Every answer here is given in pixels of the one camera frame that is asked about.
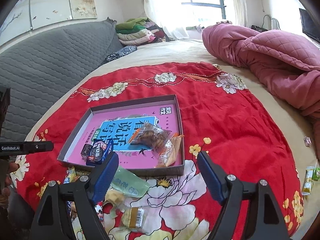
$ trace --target pink quilted blanket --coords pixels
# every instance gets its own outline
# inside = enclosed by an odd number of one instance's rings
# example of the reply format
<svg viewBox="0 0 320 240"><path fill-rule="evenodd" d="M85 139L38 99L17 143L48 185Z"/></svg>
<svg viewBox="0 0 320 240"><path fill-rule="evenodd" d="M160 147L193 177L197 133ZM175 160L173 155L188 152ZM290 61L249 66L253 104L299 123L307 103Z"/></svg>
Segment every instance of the pink quilted blanket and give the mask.
<svg viewBox="0 0 320 240"><path fill-rule="evenodd" d="M230 24L203 30L213 56L249 68L269 92L301 110L313 124L320 159L320 51L306 38L280 30L259 33Z"/></svg>

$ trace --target green blanket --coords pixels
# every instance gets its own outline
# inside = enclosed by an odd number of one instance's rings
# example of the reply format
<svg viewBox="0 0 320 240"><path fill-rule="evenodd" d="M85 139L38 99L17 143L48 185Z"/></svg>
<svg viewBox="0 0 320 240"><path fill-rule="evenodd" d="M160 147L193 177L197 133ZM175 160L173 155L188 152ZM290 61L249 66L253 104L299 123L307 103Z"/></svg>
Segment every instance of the green blanket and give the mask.
<svg viewBox="0 0 320 240"><path fill-rule="evenodd" d="M145 29L144 26L141 25L135 25L132 29L124 29L124 30L119 30L117 31L117 33L121 33L121 34L132 34L132 33L137 33L141 30Z"/></svg>
<svg viewBox="0 0 320 240"><path fill-rule="evenodd" d="M137 19L129 19L125 23L119 23L116 25L116 30L124 30L124 29L132 29L135 24L140 24L144 25L147 20L147 18L142 17L142 18L137 18Z"/></svg>

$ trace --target barcode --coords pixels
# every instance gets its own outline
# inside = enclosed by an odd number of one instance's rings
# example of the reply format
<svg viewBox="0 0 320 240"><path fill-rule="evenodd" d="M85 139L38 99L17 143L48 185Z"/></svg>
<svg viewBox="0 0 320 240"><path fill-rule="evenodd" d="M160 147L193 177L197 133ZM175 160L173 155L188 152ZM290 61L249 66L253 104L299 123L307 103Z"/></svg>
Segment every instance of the barcode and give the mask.
<svg viewBox="0 0 320 240"><path fill-rule="evenodd" d="M142 208L139 208L137 212L136 228L142 227L143 214L144 210Z"/></svg>
<svg viewBox="0 0 320 240"><path fill-rule="evenodd" d="M130 144L132 144L132 145L139 144L139 143L138 143L138 138L139 138L140 135L142 135L143 132L144 132L144 131L138 132L137 135L136 135L136 137L132 140L132 142L131 142Z"/></svg>

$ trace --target green snack package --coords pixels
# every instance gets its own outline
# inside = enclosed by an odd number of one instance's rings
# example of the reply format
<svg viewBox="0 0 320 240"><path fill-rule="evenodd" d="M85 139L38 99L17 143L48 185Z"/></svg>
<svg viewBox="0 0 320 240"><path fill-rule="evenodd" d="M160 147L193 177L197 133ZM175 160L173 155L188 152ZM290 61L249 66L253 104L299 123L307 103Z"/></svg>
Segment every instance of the green snack package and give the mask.
<svg viewBox="0 0 320 240"><path fill-rule="evenodd" d="M126 196L141 198L149 189L150 185L132 172L118 167L111 182L111 186L124 193Z"/></svg>
<svg viewBox="0 0 320 240"><path fill-rule="evenodd" d="M313 180L319 180L320 179L320 168L315 168L312 175Z"/></svg>

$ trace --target window frame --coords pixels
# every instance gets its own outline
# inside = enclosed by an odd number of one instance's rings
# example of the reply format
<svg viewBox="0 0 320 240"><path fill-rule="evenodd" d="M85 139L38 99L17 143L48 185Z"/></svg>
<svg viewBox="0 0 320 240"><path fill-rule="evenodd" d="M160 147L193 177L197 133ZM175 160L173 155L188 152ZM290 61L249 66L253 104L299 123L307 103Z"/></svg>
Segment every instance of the window frame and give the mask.
<svg viewBox="0 0 320 240"><path fill-rule="evenodd" d="M200 3L200 2L193 2L190 0L190 2L182 2L182 5L196 5L196 6L208 6L208 7L216 7L216 8L221 8L221 13L222 13L222 18L226 18L226 5L224 5L223 0L219 0L220 4L213 4L213 3Z"/></svg>

